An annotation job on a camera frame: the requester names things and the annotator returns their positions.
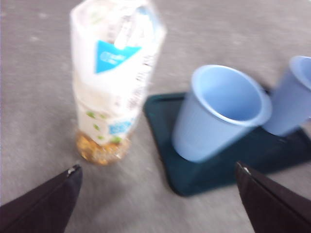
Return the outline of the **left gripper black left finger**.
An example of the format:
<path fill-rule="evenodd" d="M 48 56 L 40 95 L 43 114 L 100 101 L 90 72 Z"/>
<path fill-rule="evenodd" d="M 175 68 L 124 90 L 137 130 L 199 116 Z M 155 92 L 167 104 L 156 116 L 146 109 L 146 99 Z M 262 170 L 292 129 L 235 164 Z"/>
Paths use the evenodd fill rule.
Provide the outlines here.
<path fill-rule="evenodd" d="M 63 233 L 75 208 L 83 171 L 74 165 L 0 207 L 2 233 Z"/>

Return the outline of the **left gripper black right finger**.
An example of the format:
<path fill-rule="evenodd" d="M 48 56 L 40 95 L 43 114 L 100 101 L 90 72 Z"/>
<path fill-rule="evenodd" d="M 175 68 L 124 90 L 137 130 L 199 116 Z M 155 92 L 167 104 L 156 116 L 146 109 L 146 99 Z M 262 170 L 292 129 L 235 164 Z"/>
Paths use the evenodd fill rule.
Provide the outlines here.
<path fill-rule="evenodd" d="M 309 233 L 311 201 L 238 161 L 242 204 L 256 233 Z"/>

